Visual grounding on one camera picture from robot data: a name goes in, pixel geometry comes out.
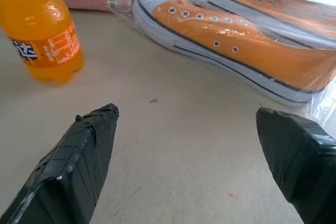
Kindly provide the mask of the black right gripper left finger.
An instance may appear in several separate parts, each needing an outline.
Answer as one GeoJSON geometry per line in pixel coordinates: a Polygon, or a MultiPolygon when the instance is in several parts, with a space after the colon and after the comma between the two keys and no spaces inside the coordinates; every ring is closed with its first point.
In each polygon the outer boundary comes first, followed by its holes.
{"type": "Polygon", "coordinates": [[[89,224],[106,181],[119,109],[77,115],[39,161],[0,224],[89,224]]]}

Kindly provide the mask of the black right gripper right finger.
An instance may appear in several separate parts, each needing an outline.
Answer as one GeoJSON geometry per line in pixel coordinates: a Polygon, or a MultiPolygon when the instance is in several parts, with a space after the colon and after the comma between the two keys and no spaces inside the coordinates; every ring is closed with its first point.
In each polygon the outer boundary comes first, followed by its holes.
{"type": "Polygon", "coordinates": [[[259,141],[272,177],[304,224],[336,224],[336,139],[318,123],[260,108],[259,141]]]}

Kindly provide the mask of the clear plastic shoe bag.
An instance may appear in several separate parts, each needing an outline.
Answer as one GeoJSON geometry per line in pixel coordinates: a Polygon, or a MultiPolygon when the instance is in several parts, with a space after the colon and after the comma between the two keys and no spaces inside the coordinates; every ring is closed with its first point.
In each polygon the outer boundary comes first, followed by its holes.
{"type": "Polygon", "coordinates": [[[336,6],[311,0],[131,0],[119,17],[321,124],[336,121],[336,6]]]}

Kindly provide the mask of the orange soda bottle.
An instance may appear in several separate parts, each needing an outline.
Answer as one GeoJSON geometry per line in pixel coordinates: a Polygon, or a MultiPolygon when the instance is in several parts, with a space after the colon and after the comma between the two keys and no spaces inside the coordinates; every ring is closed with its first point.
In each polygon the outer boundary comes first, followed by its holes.
{"type": "Polygon", "coordinates": [[[0,26],[39,81],[67,83],[83,66],[76,28],[62,0],[0,0],[0,26]]]}

